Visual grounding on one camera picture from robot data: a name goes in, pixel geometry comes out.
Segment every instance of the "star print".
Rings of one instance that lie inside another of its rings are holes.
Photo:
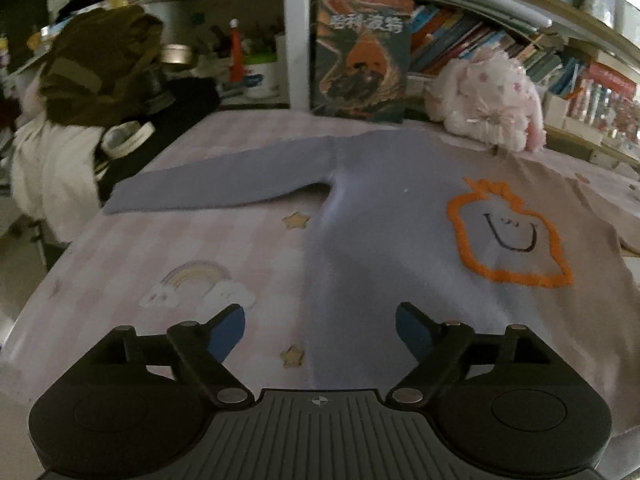
[[[296,211],[293,215],[283,218],[282,221],[286,224],[287,229],[305,229],[310,218],[311,216]]]
[[[289,349],[280,353],[280,358],[285,368],[300,367],[305,359],[305,351],[295,345],[291,345]]]

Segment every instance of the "box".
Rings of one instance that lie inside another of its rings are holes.
[[[564,119],[568,112],[569,101],[547,92],[542,107],[545,124],[562,129],[564,127]]]
[[[602,134],[598,130],[571,117],[564,120],[564,130],[597,145],[602,142]]]

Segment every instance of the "pink plush toy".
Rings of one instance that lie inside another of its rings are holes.
[[[454,59],[430,83],[425,107],[432,121],[455,135],[512,152],[545,145],[540,97],[522,65],[503,50],[480,48]]]

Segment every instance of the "book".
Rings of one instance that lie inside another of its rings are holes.
[[[442,36],[447,34],[462,19],[464,14],[459,11],[450,15],[442,25],[440,25],[431,34],[427,34],[418,48],[411,52],[411,62],[420,59],[430,49],[431,45],[438,41]]]
[[[422,72],[453,44],[461,38],[464,38],[475,28],[481,26],[482,22],[475,16],[463,16],[447,33],[434,41],[421,57],[412,60],[411,70],[414,72]]]
[[[423,28],[427,23],[429,23],[429,21],[431,21],[431,18],[433,18],[439,10],[440,9],[434,4],[418,6],[411,17],[411,33],[415,34]]]
[[[638,88],[638,85],[628,77],[596,61],[589,63],[583,77],[593,80],[595,85],[611,88],[616,94],[627,99],[633,99]]]
[[[444,68],[444,66],[455,57],[458,57],[460,54],[469,49],[470,46],[476,43],[480,38],[484,37],[491,31],[491,28],[488,26],[480,26],[473,30],[469,34],[466,35],[465,38],[458,41],[455,45],[453,45],[449,50],[446,51],[442,56],[440,56],[437,60],[434,61],[431,65],[429,65],[425,70],[422,71],[424,74],[428,75],[438,75],[440,70]]]
[[[516,59],[519,62],[524,63],[527,59],[529,59],[531,56],[533,56],[537,51],[538,50],[537,50],[536,46],[533,43],[531,43],[531,44],[527,45],[524,48],[524,50],[516,56]]]
[[[511,45],[514,45],[516,40],[514,40],[508,33],[505,33],[503,37],[498,40],[492,48],[500,48],[501,50],[507,50]]]
[[[411,0],[318,0],[316,114],[402,122]]]
[[[568,57],[565,54],[562,55],[561,59],[564,64],[562,75],[555,84],[549,87],[549,91],[564,98],[575,90],[574,83],[580,77],[585,65],[575,57]]]
[[[510,47],[505,49],[507,56],[516,57],[520,52],[524,50],[524,45],[520,43],[514,43]]]
[[[551,72],[545,75],[538,84],[548,89],[551,86],[555,85],[560,80],[563,73],[564,73],[564,66],[562,65],[562,63],[560,63],[558,66],[552,69]]]
[[[516,32],[521,36],[528,38],[531,34],[535,34],[538,31],[538,27],[524,22],[523,20],[514,18],[507,12],[501,12],[494,9],[491,6],[480,4],[478,2],[471,2],[469,0],[416,0],[420,2],[436,2],[448,6],[457,7],[460,9],[469,10],[479,16],[489,18],[495,23]]]
[[[490,35],[484,41],[479,41],[478,44],[476,44],[475,48],[473,48],[472,50],[467,52],[464,56],[462,56],[462,59],[471,59],[475,54],[476,50],[484,46],[488,48],[495,48],[495,46],[498,45],[502,40],[502,38],[504,38],[506,35],[507,35],[506,30],[495,31],[492,35]]]
[[[440,9],[418,32],[411,36],[411,51],[419,48],[428,35],[438,30],[454,14],[454,10]]]
[[[628,77],[636,84],[640,84],[640,72],[628,64],[617,60],[615,57],[610,56],[606,52],[603,52],[596,45],[588,43],[587,41],[569,38],[569,45],[565,47],[564,52],[587,63],[595,61],[604,66],[608,66],[616,72],[620,72],[623,76]]]
[[[543,58],[536,66],[533,67],[531,73],[527,72],[529,78],[534,83],[539,83],[542,81],[551,71],[555,70],[559,66],[562,65],[562,60],[560,56],[556,56],[556,54],[552,54],[548,59]]]
[[[478,45],[483,45],[485,44],[492,36],[494,36],[496,33],[496,31],[492,28],[489,28],[489,31],[482,36],[481,38],[478,38],[478,40],[469,46],[468,49],[462,51],[459,55],[458,55],[458,59],[468,59],[467,55],[469,55],[469,57],[473,56],[473,53],[475,52],[476,48],[478,48]]]
[[[539,50],[529,59],[527,59],[522,66],[525,70],[528,70],[532,66],[534,66],[537,62],[539,62],[543,57],[546,56],[546,50]]]
[[[538,70],[541,66],[545,65],[556,53],[553,50],[545,50],[544,55],[537,60],[535,63],[527,67],[527,74]]]

